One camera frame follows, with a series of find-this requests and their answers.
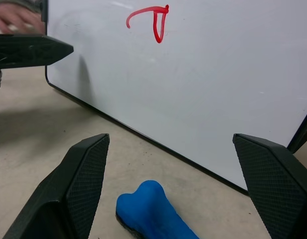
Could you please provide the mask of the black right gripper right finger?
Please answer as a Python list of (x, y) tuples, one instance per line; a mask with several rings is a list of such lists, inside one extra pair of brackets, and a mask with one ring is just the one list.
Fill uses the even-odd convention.
[(307, 169), (284, 146), (236, 133), (248, 194), (273, 239), (307, 239)]

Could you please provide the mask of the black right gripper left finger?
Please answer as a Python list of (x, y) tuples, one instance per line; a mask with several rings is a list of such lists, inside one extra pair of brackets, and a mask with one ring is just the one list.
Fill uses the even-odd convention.
[(102, 192), (110, 138), (99, 134), (73, 145), (36, 187), (5, 239), (87, 239)]

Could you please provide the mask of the person's bare hand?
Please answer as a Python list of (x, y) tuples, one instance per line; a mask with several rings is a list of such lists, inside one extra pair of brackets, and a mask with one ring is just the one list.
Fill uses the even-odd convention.
[(40, 14), (18, 4), (0, 3), (0, 31), (3, 34), (13, 34), (11, 26), (19, 33), (30, 33), (30, 27), (34, 32), (45, 33), (45, 24), (41, 21)]

